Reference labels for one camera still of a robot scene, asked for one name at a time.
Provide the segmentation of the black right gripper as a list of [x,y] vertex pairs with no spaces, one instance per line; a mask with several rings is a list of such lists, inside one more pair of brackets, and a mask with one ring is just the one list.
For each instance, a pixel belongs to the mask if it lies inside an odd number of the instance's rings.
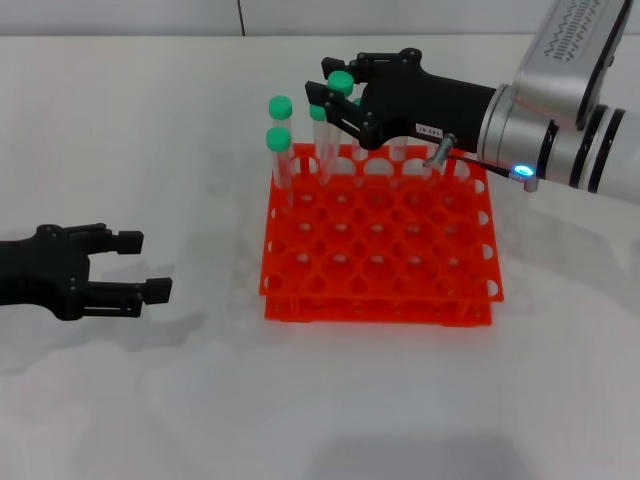
[[406,48],[398,53],[360,52],[345,62],[325,57],[325,79],[348,73],[365,85],[359,103],[327,85],[307,81],[309,103],[321,107],[327,121],[357,139],[364,149],[377,149],[396,137],[435,142],[451,134],[458,149],[475,153],[483,120],[496,90],[428,73],[422,53]]

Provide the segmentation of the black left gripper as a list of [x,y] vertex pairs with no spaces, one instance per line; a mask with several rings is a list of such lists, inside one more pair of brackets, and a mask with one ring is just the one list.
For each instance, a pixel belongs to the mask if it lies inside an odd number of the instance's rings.
[[172,279],[142,283],[89,282],[89,255],[141,253],[141,231],[114,233],[103,223],[40,225],[21,240],[1,243],[1,304],[34,305],[63,321],[85,316],[138,318],[144,305],[166,304]]

